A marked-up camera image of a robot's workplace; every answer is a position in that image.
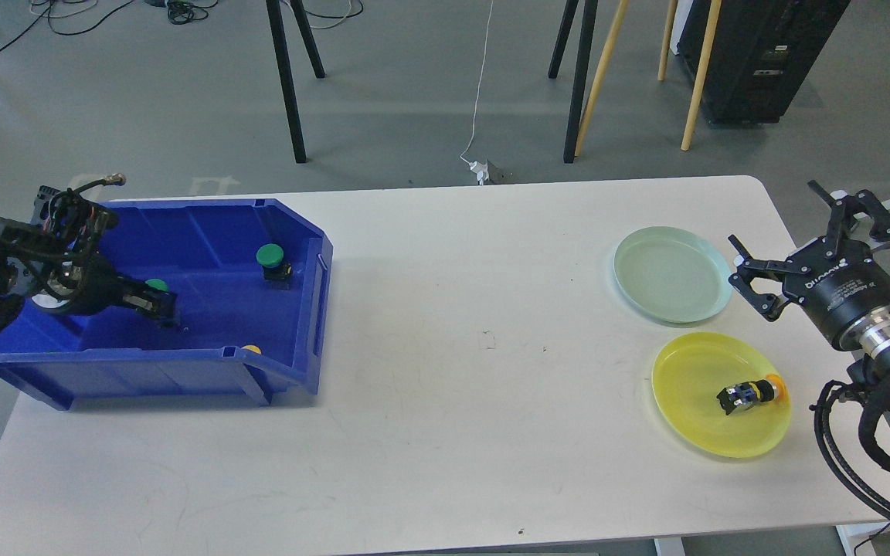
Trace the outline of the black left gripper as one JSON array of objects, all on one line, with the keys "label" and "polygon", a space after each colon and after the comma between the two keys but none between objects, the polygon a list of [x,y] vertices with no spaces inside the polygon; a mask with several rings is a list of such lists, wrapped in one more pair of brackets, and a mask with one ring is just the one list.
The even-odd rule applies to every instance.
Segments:
[{"label": "black left gripper", "polygon": [[130,307],[162,330],[180,327],[177,295],[164,280],[133,280],[106,258],[81,266],[59,263],[50,268],[47,285],[32,302],[48,314],[92,316],[110,306]]}]

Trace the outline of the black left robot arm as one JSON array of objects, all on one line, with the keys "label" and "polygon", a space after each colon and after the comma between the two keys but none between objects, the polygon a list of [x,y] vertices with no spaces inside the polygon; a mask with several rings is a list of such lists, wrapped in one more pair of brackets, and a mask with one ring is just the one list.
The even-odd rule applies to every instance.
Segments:
[{"label": "black left robot arm", "polygon": [[0,332],[27,300],[52,314],[92,316],[127,307],[163,327],[177,323],[177,296],[169,288],[117,271],[99,249],[119,215],[84,195],[124,183],[124,174],[113,173],[77,188],[42,186],[28,222],[0,217]]}]

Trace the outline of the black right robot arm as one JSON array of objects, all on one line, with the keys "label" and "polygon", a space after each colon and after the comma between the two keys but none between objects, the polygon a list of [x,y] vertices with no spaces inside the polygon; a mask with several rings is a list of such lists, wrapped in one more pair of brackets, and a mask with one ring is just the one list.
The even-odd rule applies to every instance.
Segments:
[{"label": "black right robot arm", "polygon": [[767,321],[797,305],[835,351],[860,351],[848,366],[850,381],[827,382],[812,404],[814,434],[827,467],[866,507],[890,524],[890,500],[851,467],[834,439],[831,411],[858,402],[856,437],[861,448],[890,473],[890,275],[875,261],[890,249],[890,212],[876,194],[809,188],[830,208],[827,229],[784,260],[753,257],[737,236],[732,288]]}]

